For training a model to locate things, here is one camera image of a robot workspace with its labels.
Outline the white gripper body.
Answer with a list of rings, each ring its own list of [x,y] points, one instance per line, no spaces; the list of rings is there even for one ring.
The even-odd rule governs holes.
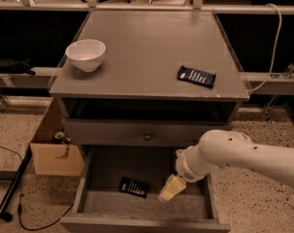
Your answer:
[[[177,150],[176,155],[176,171],[186,182],[195,183],[206,176],[205,163],[197,147]]]

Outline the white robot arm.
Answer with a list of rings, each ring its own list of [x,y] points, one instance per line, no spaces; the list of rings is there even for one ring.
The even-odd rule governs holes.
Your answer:
[[[176,151],[176,174],[171,175],[158,199],[168,202],[206,175],[225,167],[244,168],[294,188],[294,148],[253,143],[237,131],[210,130],[199,143]]]

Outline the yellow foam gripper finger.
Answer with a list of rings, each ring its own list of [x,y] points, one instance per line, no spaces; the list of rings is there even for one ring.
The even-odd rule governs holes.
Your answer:
[[[186,181],[179,176],[171,175],[166,181],[166,188],[170,192],[181,192],[186,189]]]
[[[160,202],[169,202],[173,197],[174,197],[173,193],[171,193],[167,189],[163,189],[158,196],[158,200]]]

